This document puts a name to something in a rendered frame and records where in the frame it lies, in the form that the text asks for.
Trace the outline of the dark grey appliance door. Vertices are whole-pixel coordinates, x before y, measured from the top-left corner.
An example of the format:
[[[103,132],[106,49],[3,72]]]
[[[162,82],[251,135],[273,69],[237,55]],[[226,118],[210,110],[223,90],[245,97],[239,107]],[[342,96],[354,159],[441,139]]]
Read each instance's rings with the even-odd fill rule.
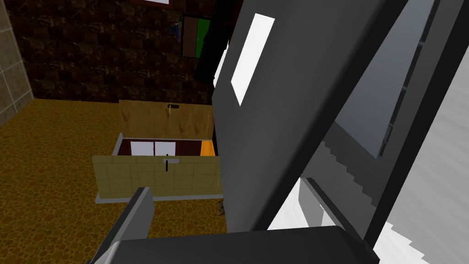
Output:
[[[266,230],[408,0],[245,0],[213,94],[228,232]],[[274,19],[247,92],[255,15]]]

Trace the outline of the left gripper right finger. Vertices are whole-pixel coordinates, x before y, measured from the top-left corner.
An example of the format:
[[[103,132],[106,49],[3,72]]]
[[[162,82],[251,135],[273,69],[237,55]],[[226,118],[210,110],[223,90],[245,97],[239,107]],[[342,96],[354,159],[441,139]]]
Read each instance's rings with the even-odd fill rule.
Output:
[[[336,225],[360,240],[365,238],[368,196],[352,177],[300,177],[299,181],[299,203],[308,226]]]

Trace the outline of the brown and green wall picture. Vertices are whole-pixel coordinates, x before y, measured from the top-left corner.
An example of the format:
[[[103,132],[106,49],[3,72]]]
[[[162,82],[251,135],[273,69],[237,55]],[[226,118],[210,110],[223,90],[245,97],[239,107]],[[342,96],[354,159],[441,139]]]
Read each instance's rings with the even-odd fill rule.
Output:
[[[211,18],[183,14],[180,22],[181,56],[200,58]]]

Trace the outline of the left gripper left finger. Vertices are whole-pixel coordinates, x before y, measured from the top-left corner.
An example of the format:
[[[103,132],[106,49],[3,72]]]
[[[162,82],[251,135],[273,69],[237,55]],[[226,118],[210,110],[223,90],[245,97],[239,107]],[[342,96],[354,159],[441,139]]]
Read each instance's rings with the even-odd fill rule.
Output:
[[[153,219],[154,204],[150,187],[139,187],[87,264],[104,264],[109,248],[118,241],[147,239]]]

